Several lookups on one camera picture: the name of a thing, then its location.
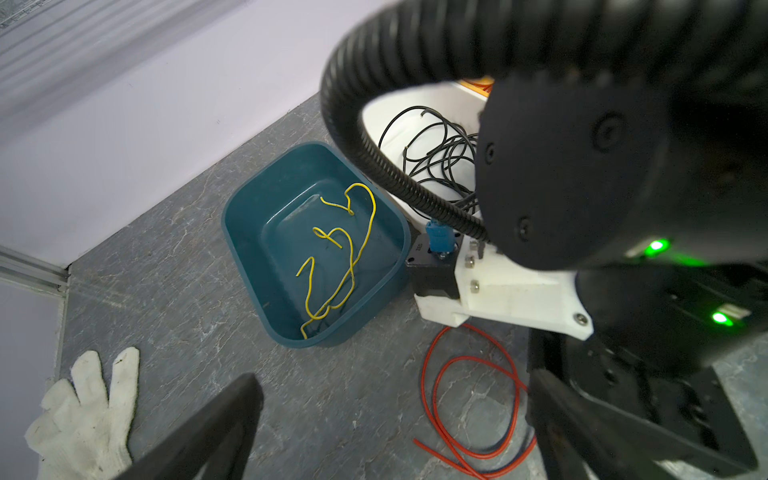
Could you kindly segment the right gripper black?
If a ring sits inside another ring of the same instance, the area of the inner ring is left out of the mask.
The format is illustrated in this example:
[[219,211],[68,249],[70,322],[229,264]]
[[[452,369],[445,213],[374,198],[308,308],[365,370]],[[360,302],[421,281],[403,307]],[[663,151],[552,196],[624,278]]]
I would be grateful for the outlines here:
[[665,455],[679,445],[744,454],[744,429],[712,368],[665,378],[595,338],[581,342],[542,330],[530,333],[529,367],[551,372],[612,425]]

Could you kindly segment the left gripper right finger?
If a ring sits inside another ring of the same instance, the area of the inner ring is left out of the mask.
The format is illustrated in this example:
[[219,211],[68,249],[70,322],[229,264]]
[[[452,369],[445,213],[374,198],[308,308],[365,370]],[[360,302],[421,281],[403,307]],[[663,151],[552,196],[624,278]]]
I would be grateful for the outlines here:
[[659,420],[585,397],[551,372],[530,375],[529,422],[550,479],[671,479],[680,461],[720,479],[759,463],[715,372],[664,391]]

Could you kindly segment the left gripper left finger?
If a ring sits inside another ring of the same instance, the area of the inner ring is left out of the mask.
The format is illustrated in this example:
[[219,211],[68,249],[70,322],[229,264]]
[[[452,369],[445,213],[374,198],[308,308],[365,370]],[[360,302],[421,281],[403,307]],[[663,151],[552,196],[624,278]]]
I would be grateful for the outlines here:
[[256,375],[242,374],[119,477],[240,479],[263,406]]

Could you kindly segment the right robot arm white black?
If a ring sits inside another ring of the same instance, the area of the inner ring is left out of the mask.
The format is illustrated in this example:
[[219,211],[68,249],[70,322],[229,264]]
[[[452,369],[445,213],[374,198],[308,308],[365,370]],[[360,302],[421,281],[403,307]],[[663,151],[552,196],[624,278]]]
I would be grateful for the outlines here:
[[[371,101],[491,77],[478,216],[398,170]],[[561,271],[592,326],[535,328],[529,411],[552,457],[757,461],[713,369],[767,331],[763,1],[402,1],[352,30],[320,87],[371,180],[536,273]]]

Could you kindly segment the white work glove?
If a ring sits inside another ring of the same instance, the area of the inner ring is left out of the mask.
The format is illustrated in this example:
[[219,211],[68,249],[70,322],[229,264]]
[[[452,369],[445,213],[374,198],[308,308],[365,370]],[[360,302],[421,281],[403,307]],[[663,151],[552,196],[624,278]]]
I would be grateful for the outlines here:
[[129,347],[106,384],[98,353],[78,357],[71,378],[57,381],[25,440],[39,455],[40,479],[114,479],[132,465],[127,446],[138,397],[140,352]]

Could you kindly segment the dark teal plastic bin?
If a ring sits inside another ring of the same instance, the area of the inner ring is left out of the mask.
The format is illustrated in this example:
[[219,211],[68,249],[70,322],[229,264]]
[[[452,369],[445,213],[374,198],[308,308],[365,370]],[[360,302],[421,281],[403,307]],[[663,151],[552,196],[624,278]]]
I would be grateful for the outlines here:
[[408,283],[409,225],[335,149],[294,147],[229,199],[222,230],[270,337],[343,343]]

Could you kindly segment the white plastic bin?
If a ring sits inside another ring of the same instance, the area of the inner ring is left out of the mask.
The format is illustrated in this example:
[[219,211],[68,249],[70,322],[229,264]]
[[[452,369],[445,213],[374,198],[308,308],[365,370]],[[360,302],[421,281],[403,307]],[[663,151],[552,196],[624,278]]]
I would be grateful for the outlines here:
[[363,121],[371,140],[397,169],[479,218],[475,157],[486,101],[459,83],[417,87],[369,103]]

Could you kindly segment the yellow plastic bin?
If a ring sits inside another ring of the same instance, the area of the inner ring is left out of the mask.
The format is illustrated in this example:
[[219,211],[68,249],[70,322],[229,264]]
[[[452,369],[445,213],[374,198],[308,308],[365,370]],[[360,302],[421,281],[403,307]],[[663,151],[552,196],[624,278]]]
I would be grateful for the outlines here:
[[493,89],[495,81],[490,77],[484,77],[481,79],[462,79],[459,80],[458,83],[464,88],[467,88],[479,95],[484,96],[485,98],[488,98]]

